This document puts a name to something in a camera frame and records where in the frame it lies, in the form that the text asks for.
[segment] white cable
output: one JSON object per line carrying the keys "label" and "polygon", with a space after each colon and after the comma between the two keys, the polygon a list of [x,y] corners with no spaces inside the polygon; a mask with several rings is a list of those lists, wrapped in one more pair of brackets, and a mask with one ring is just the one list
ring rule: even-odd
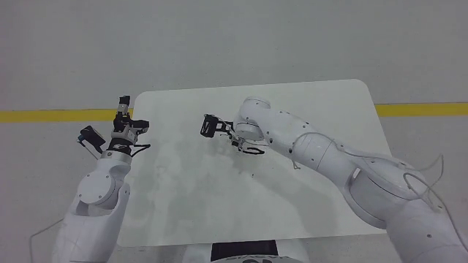
{"label": "white cable", "polygon": [[45,229],[41,229],[40,231],[36,232],[35,234],[32,234],[29,237],[29,239],[28,239],[28,243],[29,243],[29,260],[31,261],[31,263],[34,263],[34,256],[32,254],[32,238],[37,236],[37,235],[42,234],[43,232],[47,231],[48,229],[50,229],[51,227],[55,226],[56,224],[58,224],[59,222],[61,222],[63,220],[64,219],[62,218],[61,220],[54,222],[50,226],[46,227]]}
{"label": "white cable", "polygon": [[420,197],[419,193],[411,186],[410,182],[408,181],[407,179],[407,176],[410,176],[410,177],[413,177],[414,179],[420,181],[424,186],[427,187],[427,189],[432,192],[432,194],[437,197],[437,199],[440,201],[440,203],[442,203],[442,205],[444,205],[444,208],[445,208],[445,212],[447,212],[447,216],[448,216],[448,219],[450,219],[450,222],[452,223],[452,226],[453,226],[453,229],[455,230],[455,233],[456,233],[456,236],[458,237],[458,239],[460,240],[460,243],[463,245],[463,247],[465,248],[465,250],[468,252],[468,247],[467,247],[467,244],[463,241],[463,237],[461,236],[460,234],[460,231],[458,230],[458,228],[455,226],[455,222],[453,222],[453,218],[452,218],[452,214],[450,213],[450,211],[448,210],[447,208],[447,205],[444,203],[444,200],[442,199],[441,196],[439,196],[439,194],[430,186],[428,185],[426,182],[424,182],[423,179],[419,178],[417,175],[414,175],[410,172],[405,172],[403,174],[403,179],[404,181],[407,183],[408,185],[408,188],[410,188],[413,192],[415,192],[416,195],[418,195],[418,197]]}
{"label": "white cable", "polygon": [[92,153],[92,152],[86,147],[86,145],[85,145],[85,148],[86,148],[86,150],[87,150],[96,160],[98,160],[97,156],[95,156],[94,153]]}

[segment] yellow floor stripe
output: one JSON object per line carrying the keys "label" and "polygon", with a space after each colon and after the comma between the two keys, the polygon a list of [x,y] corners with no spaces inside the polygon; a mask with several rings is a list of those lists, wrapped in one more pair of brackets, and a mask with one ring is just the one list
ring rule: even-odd
{"label": "yellow floor stripe", "polygon": [[379,117],[465,116],[468,103],[376,104]]}
{"label": "yellow floor stripe", "polygon": [[111,121],[115,115],[116,109],[0,111],[0,123]]}
{"label": "yellow floor stripe", "polygon": [[[376,104],[375,109],[379,117],[468,116],[468,103]],[[115,109],[0,111],[0,123],[111,121],[115,114]]]}

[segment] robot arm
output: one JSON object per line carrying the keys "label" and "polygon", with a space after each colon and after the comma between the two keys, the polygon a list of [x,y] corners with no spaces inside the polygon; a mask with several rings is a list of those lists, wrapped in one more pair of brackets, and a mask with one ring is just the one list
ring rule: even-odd
{"label": "robot arm", "polygon": [[410,177],[423,177],[391,156],[363,153],[332,140],[308,122],[270,103],[249,97],[233,122],[239,139],[265,140],[270,148],[330,179],[354,213],[372,226],[387,229],[403,262],[468,262],[468,252],[447,214],[433,210],[417,193],[426,187]]}
{"label": "robot arm", "polygon": [[[114,119],[112,140],[104,153],[104,140],[90,126],[81,131],[78,142],[89,141],[102,155],[97,167],[80,182],[53,248],[52,263],[107,262],[116,245],[124,220],[130,187],[124,182],[132,163],[131,145],[149,128],[147,121],[134,121],[128,113],[130,98],[121,97]],[[107,215],[90,216],[89,208],[111,210]]]}

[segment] gray floor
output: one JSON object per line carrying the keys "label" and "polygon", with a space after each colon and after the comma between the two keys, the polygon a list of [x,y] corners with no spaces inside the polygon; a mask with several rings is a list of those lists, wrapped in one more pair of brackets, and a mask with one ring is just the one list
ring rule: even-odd
{"label": "gray floor", "polygon": [[[466,102],[466,0],[0,0],[0,110],[112,108],[143,91],[358,78],[374,102]],[[468,117],[382,118],[392,154],[423,167],[468,233]],[[65,213],[94,160],[88,123],[0,124],[0,262]],[[102,133],[110,123],[91,123]],[[437,171],[426,174],[429,180]],[[34,242],[49,262],[56,229]],[[307,240],[316,262],[398,262],[384,235]],[[179,262],[183,246],[111,262]]]}

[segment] table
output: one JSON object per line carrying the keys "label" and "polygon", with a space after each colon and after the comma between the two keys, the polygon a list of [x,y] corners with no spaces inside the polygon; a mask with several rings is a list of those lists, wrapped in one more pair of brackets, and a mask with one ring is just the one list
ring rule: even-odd
{"label": "table", "polygon": [[266,148],[239,153],[227,136],[200,135],[203,115],[231,121],[248,96],[310,122],[358,150],[390,154],[367,86],[359,80],[149,91],[134,119],[150,122],[125,181],[129,204],[118,239],[127,246],[382,233],[360,220],[320,174],[293,169]]}

